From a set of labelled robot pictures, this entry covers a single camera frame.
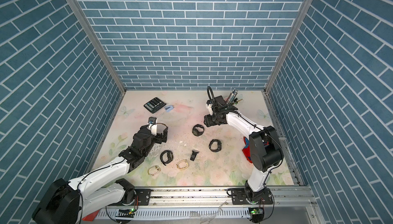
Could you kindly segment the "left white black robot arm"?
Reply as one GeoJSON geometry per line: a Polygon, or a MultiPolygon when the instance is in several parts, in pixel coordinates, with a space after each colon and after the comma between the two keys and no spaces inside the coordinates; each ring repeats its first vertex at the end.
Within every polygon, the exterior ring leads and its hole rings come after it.
{"type": "Polygon", "coordinates": [[[133,142],[116,158],[85,175],[58,179],[48,188],[32,214],[37,224],[75,224],[110,204],[135,202],[135,187],[123,176],[145,160],[155,144],[167,141],[168,128],[157,133],[156,124],[140,127],[133,142]]]}

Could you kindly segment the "red blue towel cloth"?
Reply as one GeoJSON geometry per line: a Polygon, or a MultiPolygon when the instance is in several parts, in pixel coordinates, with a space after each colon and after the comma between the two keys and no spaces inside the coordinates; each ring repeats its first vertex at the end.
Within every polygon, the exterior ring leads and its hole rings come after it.
{"type": "Polygon", "coordinates": [[[249,163],[252,163],[251,154],[250,154],[250,146],[249,146],[250,142],[246,137],[243,137],[243,141],[244,141],[245,146],[242,149],[242,152],[243,152],[244,156],[246,157],[247,161],[249,163]]]}

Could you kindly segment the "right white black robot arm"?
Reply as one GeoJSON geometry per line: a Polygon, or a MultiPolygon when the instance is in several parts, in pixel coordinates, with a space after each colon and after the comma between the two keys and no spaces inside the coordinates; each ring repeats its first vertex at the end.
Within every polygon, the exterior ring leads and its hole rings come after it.
{"type": "Polygon", "coordinates": [[[253,170],[245,183],[245,194],[249,201],[259,201],[268,193],[266,182],[269,174],[278,168],[284,155],[274,127],[263,127],[237,111],[223,111],[204,116],[207,127],[228,124],[240,131],[249,141],[253,170]]]}

